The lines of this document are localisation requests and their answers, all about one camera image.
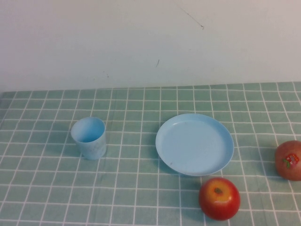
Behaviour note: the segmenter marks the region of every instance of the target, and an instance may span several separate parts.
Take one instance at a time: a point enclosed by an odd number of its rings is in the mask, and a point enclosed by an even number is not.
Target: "cup rim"
[[[97,120],[99,120],[99,121],[103,124],[104,130],[103,130],[102,135],[101,135],[99,138],[97,138],[96,140],[92,140],[92,141],[89,141],[89,142],[81,142],[81,141],[78,141],[78,140],[74,139],[74,137],[73,137],[72,134],[73,134],[73,131],[74,131],[74,129],[75,129],[75,125],[78,124],[80,121],[87,120],[87,119],[97,119]],[[107,128],[106,128],[106,125],[105,125],[105,123],[104,123],[104,121],[103,121],[102,119],[100,119],[100,118],[98,118],[98,117],[94,117],[94,116],[89,116],[89,117],[82,118],[82,119],[78,120],[76,123],[74,123],[74,125],[73,125],[72,128],[71,128],[71,137],[72,137],[72,139],[73,139],[74,141],[76,141],[76,142],[78,142],[78,143],[81,143],[81,144],[89,144],[89,143],[92,143],[92,142],[97,141],[98,139],[100,139],[100,138],[105,134],[106,129],[107,129]]]

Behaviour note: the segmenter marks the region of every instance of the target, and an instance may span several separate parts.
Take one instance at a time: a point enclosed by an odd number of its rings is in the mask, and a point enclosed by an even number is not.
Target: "apple stem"
[[[222,190],[219,189],[218,187],[216,187],[216,188],[214,189],[214,192],[215,192],[215,193],[218,193],[218,194],[221,194],[221,193],[222,193]]]

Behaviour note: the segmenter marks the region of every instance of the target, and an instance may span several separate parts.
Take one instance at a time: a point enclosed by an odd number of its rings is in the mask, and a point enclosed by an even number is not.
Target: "table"
[[[0,103],[0,225],[301,225],[301,182],[280,178],[275,147],[301,140],[301,82],[141,89],[19,91]],[[235,153],[206,177],[179,175],[158,157],[160,125],[182,113],[219,120]],[[106,122],[108,151],[80,157],[71,126]],[[223,176],[239,189],[229,221],[207,218],[198,191]]]

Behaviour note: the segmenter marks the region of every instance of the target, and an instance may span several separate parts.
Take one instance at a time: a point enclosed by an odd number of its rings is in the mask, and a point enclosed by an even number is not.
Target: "plate rim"
[[[184,115],[193,115],[193,116],[199,115],[199,116],[202,116],[202,117],[204,117],[204,118],[208,118],[209,120],[216,122],[219,126],[221,126],[222,128],[224,128],[225,131],[229,134],[229,137],[230,137],[230,140],[231,140],[231,144],[232,144],[232,148],[231,148],[231,157],[230,157],[229,161],[228,161],[222,168],[220,168],[219,170],[217,170],[217,171],[215,171],[215,172],[209,173],[209,174],[198,174],[198,175],[195,175],[195,174],[194,174],[194,175],[192,175],[192,174],[183,173],[183,172],[179,172],[179,171],[175,170],[172,166],[170,166],[169,164],[167,164],[166,161],[161,157],[161,155],[160,155],[160,153],[159,153],[157,147],[158,147],[158,142],[159,142],[158,139],[159,139],[159,136],[160,136],[160,133],[161,133],[160,131],[162,131],[162,127],[163,127],[167,122],[171,121],[172,119],[178,118],[178,117],[181,117],[181,116],[184,116]],[[174,170],[174,171],[176,171],[176,172],[178,172],[178,173],[180,173],[180,174],[187,175],[187,176],[192,176],[192,177],[201,177],[201,176],[212,175],[212,174],[214,174],[214,173],[216,173],[216,172],[222,170],[223,168],[225,168],[225,167],[229,164],[229,162],[231,161],[231,159],[233,158],[233,155],[234,155],[234,148],[235,148],[235,147],[234,147],[234,140],[233,140],[233,137],[231,136],[231,133],[229,132],[229,130],[228,130],[228,129],[220,122],[220,121],[218,121],[218,120],[216,120],[216,119],[214,119],[214,118],[212,118],[212,117],[210,117],[210,116],[208,116],[208,115],[199,114],[199,113],[185,113],[185,114],[179,114],[179,115],[176,115],[176,116],[174,116],[174,117],[168,119],[166,122],[164,122],[164,123],[162,124],[162,126],[160,126],[160,128],[159,128],[159,130],[158,130],[158,132],[157,132],[157,134],[156,134],[156,150],[157,150],[157,153],[158,153],[158,155],[159,155],[159,158],[160,158],[160,159],[161,159],[168,167],[170,167],[172,170]]]

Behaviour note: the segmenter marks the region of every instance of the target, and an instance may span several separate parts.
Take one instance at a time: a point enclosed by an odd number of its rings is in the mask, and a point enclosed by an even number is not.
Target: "white wall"
[[[0,91],[301,80],[300,9],[300,0],[0,0]]]

